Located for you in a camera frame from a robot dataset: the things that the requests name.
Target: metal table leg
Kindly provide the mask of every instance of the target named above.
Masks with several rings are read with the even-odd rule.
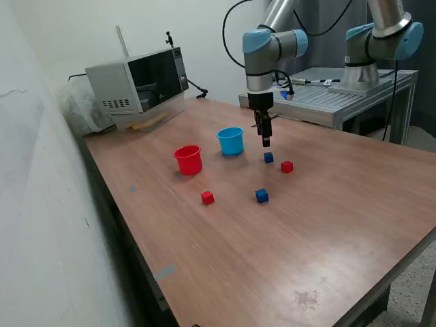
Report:
[[[422,315],[420,327],[436,326],[436,273],[431,282],[429,297],[425,304],[424,314]]]
[[[415,85],[396,95],[389,142],[406,145],[409,134],[411,109],[414,103]]]

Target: floor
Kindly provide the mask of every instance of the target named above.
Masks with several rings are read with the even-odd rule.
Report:
[[[383,131],[371,137],[382,139]],[[436,138],[419,127],[410,127],[408,146],[436,153]],[[436,268],[436,242],[392,284],[388,310],[370,327],[417,327]]]

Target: white wall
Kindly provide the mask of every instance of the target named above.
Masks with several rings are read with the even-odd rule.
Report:
[[[11,0],[12,7],[54,89],[69,75],[123,56],[115,25],[130,55],[165,48],[171,31],[183,51],[187,75],[211,99],[238,103],[245,75],[227,57],[221,26],[236,0]],[[242,35],[261,21],[267,0],[242,4],[228,20],[228,45],[239,60]]]
[[[0,326],[133,326],[80,153],[6,0],[0,49]]]

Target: red cup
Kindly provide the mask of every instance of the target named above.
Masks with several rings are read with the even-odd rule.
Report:
[[[200,157],[201,148],[198,145],[185,145],[174,152],[178,166],[182,175],[194,175],[201,172],[202,158]]]

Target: tape mark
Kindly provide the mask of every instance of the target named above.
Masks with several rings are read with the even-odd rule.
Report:
[[[164,269],[159,271],[158,273],[153,274],[153,277],[155,278],[156,281],[159,281],[164,277],[168,276],[170,273],[173,273],[175,270],[176,270],[176,266],[171,264],[168,267],[165,267]]]

